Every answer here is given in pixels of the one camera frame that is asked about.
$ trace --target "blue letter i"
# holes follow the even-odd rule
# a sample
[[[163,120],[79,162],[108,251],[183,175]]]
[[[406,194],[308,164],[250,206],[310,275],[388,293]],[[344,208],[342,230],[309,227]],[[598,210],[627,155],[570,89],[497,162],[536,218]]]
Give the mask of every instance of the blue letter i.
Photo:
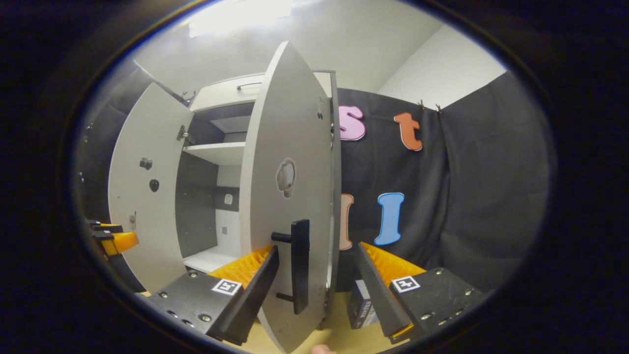
[[[391,244],[402,237],[398,232],[399,207],[404,201],[402,193],[385,193],[378,197],[378,204],[382,205],[382,221],[380,234],[374,241],[377,246]]]

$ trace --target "small box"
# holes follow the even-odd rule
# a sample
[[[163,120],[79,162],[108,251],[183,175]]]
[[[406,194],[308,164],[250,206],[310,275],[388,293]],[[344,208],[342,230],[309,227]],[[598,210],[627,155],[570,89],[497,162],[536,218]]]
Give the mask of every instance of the small box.
[[[376,309],[362,279],[355,281],[350,302],[347,304],[347,316],[352,329],[363,328],[378,321]]]

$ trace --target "white cabinet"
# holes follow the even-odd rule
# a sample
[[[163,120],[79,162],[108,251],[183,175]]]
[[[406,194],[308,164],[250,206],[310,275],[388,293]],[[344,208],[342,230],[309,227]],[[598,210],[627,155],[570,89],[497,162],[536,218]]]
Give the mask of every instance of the white cabinet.
[[[182,275],[185,266],[214,270],[275,243],[273,232],[290,234],[292,222],[308,219],[307,308],[295,315],[290,302],[276,297],[292,293],[290,245],[280,243],[280,268],[259,312],[278,347],[290,352],[303,342],[323,319],[326,290],[336,273],[340,142],[333,135],[338,135],[335,95],[333,73],[313,73],[288,42],[277,49],[265,73],[209,85],[189,109],[157,85],[144,92],[116,143],[108,193],[111,221],[138,233],[140,244],[124,256],[149,292]],[[248,114],[235,109],[210,121],[225,134],[223,142],[183,147],[184,139],[176,139],[193,115],[245,104],[253,104]],[[217,186],[239,188],[237,210],[215,210],[211,232],[218,244],[185,258],[174,210],[181,154],[218,165]],[[150,170],[138,166],[143,157],[152,157]],[[157,191],[149,188],[152,180],[159,180]],[[225,195],[225,203],[231,201]]]

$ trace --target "open cabinet door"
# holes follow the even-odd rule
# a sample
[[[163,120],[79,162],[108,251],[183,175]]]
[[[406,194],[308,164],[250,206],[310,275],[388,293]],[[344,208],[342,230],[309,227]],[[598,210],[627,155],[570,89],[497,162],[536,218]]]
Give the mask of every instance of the open cabinet door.
[[[270,243],[279,248],[279,270],[259,319],[286,353],[295,350],[324,315],[331,260],[330,125],[327,94],[295,48],[288,42],[280,44],[262,80],[249,123],[240,222],[243,254]],[[291,269],[291,245],[272,241],[271,234],[290,235],[291,223],[303,219],[309,220],[307,269]],[[307,274],[307,279],[300,280],[301,289],[307,289],[307,305],[299,314],[294,313],[293,302],[276,296],[295,295],[292,271]]]
[[[151,84],[120,131],[109,169],[109,214],[140,243],[123,256],[142,285],[156,292],[186,272],[175,222],[175,185],[192,112]],[[150,168],[140,166],[150,160]]]

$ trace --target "black door handle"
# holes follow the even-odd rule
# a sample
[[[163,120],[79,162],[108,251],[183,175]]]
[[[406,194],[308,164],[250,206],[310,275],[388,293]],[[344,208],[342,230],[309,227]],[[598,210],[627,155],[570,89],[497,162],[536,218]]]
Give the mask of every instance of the black door handle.
[[[276,297],[291,301],[295,315],[308,306],[308,261],[310,253],[310,220],[304,219],[291,224],[291,234],[273,232],[273,241],[291,244],[292,296],[277,293]]]

